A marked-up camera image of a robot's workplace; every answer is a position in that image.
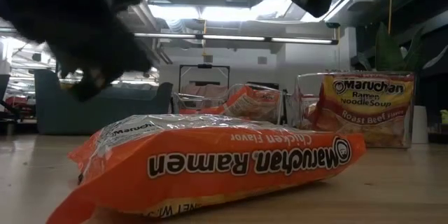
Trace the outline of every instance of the blue couch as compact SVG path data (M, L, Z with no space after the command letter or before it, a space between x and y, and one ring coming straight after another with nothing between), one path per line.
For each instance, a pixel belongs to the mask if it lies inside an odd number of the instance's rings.
M36 117L40 134L90 135L132 115L168 113L171 83L155 90L109 87L79 102L60 86L56 73L35 70Z

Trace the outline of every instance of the couch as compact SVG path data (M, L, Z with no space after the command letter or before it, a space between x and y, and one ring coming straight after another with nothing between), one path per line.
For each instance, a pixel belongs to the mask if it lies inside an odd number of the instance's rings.
M157 90L109 87L96 97L79 102L61 88L56 73L34 71L36 117L40 134L90 135L132 115L168 113L171 83Z

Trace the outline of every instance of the table surface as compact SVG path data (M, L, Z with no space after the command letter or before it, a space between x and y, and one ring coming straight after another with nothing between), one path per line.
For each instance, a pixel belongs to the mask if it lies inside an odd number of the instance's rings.
M78 171L67 152L86 139L0 138L0 223L44 223L76 187ZM91 223L140 223L128 216L112 219ZM355 165L327 181L164 222L448 223L448 147L370 149Z

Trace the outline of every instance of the white pot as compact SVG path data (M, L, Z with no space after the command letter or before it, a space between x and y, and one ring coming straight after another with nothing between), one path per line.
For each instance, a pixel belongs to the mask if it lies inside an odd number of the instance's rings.
M412 121L412 143L428 143L428 119L425 106L414 106L414 120Z

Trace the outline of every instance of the ramen package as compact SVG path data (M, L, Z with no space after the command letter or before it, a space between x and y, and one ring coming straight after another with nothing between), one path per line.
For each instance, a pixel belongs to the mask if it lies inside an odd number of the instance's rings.
M69 154L82 181L48 223L82 223L98 209L170 217L330 178L364 152L360 134L222 115L135 115Z
M280 91L254 89L243 85L222 105L202 109L180 109L180 114L213 114L276 123L281 102Z
M371 147L407 147L413 94L412 74L328 74L323 77L312 128L363 133Z

